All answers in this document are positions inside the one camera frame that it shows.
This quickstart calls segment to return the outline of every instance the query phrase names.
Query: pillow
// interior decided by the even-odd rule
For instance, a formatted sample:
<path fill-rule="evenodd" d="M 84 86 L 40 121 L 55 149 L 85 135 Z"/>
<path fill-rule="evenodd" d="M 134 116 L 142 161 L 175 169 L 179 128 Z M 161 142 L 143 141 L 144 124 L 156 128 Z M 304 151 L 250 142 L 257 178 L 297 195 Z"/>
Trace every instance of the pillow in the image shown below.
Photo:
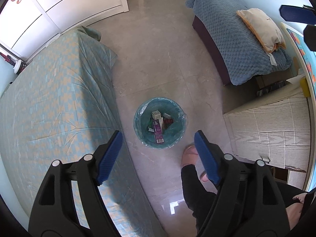
<path fill-rule="evenodd" d="M 246 26 L 257 37 L 266 53 L 272 53 L 280 46 L 286 49 L 284 37 L 271 18 L 258 8 L 237 11 Z"/>

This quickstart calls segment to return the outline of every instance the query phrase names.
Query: yellow object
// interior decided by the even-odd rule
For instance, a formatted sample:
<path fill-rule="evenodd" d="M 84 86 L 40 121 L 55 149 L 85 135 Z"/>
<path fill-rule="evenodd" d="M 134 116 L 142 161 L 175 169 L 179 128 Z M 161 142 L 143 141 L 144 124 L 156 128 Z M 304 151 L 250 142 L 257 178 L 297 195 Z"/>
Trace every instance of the yellow object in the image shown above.
<path fill-rule="evenodd" d="M 311 92 L 309 91 L 309 87 L 308 87 L 308 84 L 307 84 L 307 80 L 306 80 L 306 77 L 303 77 L 301 80 L 300 80 L 300 85 L 301 85 L 301 88 L 303 90 L 303 94 L 304 96 L 307 98 L 307 97 L 310 97 L 311 96 Z"/>

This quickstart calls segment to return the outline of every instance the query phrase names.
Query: trash can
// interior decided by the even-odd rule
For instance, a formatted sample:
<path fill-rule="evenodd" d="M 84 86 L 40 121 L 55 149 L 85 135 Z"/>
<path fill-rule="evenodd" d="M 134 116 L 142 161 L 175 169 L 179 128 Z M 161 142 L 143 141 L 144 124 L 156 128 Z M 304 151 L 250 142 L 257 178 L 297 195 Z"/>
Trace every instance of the trash can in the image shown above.
<path fill-rule="evenodd" d="M 153 111 L 159 111 L 161 115 L 166 113 L 173 119 L 173 123 L 162 131 L 163 143 L 157 143 L 154 133 L 148 130 Z M 137 109 L 134 117 L 134 130 L 145 146 L 165 149 L 174 146 L 183 137 L 187 123 L 186 114 L 176 102 L 165 97 L 156 97 L 144 102 Z"/>

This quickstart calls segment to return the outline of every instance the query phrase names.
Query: person's hand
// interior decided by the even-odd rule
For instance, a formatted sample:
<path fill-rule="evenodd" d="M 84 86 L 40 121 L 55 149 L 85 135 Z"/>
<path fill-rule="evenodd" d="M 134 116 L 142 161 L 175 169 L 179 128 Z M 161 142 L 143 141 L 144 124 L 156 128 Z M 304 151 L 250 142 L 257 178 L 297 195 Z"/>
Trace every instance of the person's hand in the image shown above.
<path fill-rule="evenodd" d="M 290 230 L 298 223 L 303 209 L 303 203 L 294 203 L 286 208 L 286 214 L 288 215 Z"/>
<path fill-rule="evenodd" d="M 305 193 L 301 193 L 301 194 L 299 194 L 299 195 L 296 195 L 296 196 L 294 196 L 293 197 L 293 199 L 294 200 L 299 200 L 300 201 L 300 203 L 303 203 L 304 204 L 304 200 L 305 200 L 305 196 L 306 196 L 306 192 Z"/>

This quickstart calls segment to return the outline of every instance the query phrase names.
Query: dark purple bed base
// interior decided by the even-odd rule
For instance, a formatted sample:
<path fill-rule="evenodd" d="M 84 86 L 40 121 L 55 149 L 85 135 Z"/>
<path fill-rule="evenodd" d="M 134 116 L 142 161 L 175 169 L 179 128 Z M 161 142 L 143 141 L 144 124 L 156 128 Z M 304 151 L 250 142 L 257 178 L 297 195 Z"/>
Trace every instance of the dark purple bed base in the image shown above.
<path fill-rule="evenodd" d="M 207 31 L 206 27 L 204 26 L 203 22 L 197 17 L 194 17 L 193 28 L 200 36 L 201 40 L 203 41 L 205 47 L 207 48 L 209 54 L 211 55 L 214 64 L 217 68 L 217 71 L 222 79 L 224 85 L 231 84 L 230 78 L 228 75 L 228 71 L 225 65 L 225 62 L 222 58 L 221 53 L 219 52 L 216 44 L 214 43 L 213 39 L 211 38 L 209 32 Z"/>

